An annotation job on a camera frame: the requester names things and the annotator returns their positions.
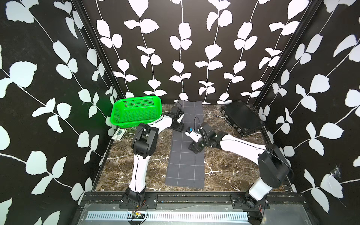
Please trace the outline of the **dark grey grid pillowcase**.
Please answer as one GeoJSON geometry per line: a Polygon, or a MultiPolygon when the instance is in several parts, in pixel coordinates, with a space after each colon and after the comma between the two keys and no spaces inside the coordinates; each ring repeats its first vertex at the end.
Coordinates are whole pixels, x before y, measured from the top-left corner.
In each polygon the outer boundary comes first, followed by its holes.
{"type": "Polygon", "coordinates": [[[165,184],[168,186],[203,189],[205,184],[204,153],[195,154],[189,149],[193,140],[185,134],[187,128],[194,128],[203,122],[201,101],[181,101],[184,110],[183,131],[172,133],[170,159],[165,184]]]}

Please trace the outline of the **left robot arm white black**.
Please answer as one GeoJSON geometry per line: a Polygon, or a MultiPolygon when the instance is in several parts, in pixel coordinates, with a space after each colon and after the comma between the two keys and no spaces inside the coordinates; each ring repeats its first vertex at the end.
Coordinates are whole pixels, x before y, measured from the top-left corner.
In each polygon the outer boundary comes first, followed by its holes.
{"type": "Polygon", "coordinates": [[[182,132],[184,123],[182,107],[173,106],[171,111],[163,113],[159,119],[150,123],[140,123],[132,141],[134,167],[129,187],[125,191],[125,198],[135,205],[145,202],[146,173],[151,156],[154,154],[158,135],[165,129],[182,132]]]}

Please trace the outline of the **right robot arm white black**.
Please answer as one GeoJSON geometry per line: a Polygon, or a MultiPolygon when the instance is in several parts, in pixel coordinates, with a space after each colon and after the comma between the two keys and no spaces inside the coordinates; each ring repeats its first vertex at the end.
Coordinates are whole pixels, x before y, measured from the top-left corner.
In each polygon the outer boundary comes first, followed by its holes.
{"type": "Polygon", "coordinates": [[[257,207],[270,191],[279,188],[292,170],[275,144],[265,146],[244,141],[226,132],[216,133],[208,123],[202,123],[197,128],[189,127],[185,134],[193,140],[189,149],[196,154],[205,147],[217,148],[242,156],[258,165],[259,178],[240,198],[250,209],[257,207]]]}

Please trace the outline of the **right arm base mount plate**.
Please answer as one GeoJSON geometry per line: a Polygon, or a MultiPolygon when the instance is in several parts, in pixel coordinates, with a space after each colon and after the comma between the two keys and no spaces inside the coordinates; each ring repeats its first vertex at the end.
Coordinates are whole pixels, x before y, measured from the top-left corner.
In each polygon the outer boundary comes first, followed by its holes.
{"type": "Polygon", "coordinates": [[[250,210],[250,211],[260,211],[264,209],[269,209],[270,206],[267,203],[266,198],[264,197],[260,201],[257,201],[250,195],[245,194],[231,194],[231,203],[234,209],[250,210]]]}

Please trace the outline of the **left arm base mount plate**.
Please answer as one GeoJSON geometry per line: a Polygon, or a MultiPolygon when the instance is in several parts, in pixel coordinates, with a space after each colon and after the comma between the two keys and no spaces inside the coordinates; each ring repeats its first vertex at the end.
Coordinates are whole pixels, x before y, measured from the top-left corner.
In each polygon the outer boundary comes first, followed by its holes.
{"type": "Polygon", "coordinates": [[[140,195],[140,198],[131,198],[124,194],[119,204],[120,209],[134,210],[137,208],[141,209],[155,209],[157,207],[158,195],[150,192],[145,192],[140,195]]]}

